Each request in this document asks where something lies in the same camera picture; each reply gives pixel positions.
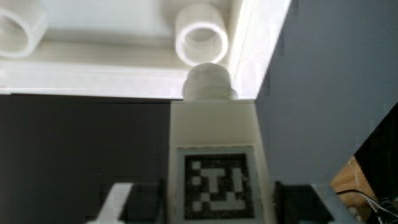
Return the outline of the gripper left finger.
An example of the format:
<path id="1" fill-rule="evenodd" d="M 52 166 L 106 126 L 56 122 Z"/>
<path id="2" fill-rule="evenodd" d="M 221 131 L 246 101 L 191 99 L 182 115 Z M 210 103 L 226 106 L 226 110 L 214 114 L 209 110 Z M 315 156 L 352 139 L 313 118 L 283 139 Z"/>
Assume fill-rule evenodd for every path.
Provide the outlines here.
<path id="1" fill-rule="evenodd" d="M 164 182 L 116 183 L 86 224 L 166 224 Z"/>

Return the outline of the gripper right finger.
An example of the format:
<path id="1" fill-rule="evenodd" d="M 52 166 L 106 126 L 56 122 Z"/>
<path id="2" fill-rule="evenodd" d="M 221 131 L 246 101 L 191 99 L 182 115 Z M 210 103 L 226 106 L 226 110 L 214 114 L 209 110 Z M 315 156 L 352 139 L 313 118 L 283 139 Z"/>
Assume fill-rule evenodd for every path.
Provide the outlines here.
<path id="1" fill-rule="evenodd" d="M 278 224 L 360 224 L 329 185 L 276 183 Z"/>

